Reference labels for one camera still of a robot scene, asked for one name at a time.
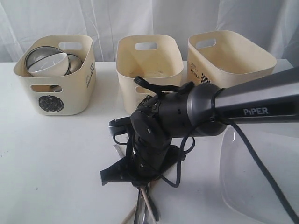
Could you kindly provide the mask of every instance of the white tabletop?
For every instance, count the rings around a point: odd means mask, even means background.
[[[13,73],[14,65],[0,63],[0,223],[120,223],[135,205],[137,190],[130,183],[102,186],[99,175],[119,160],[108,123],[127,116],[115,63],[96,62],[90,104],[74,116],[36,113]],[[279,60],[276,71],[290,67],[287,60]],[[196,148],[183,162],[178,189],[163,181],[155,187],[152,196],[161,223],[256,223],[222,200],[222,137],[196,139]],[[174,180],[175,174],[172,170],[168,177]]]

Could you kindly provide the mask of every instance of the white backdrop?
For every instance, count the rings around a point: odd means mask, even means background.
[[[97,61],[114,61],[125,36],[166,34],[186,60],[190,36],[219,29],[299,65],[299,0],[0,0],[0,62],[56,34],[91,36]]]

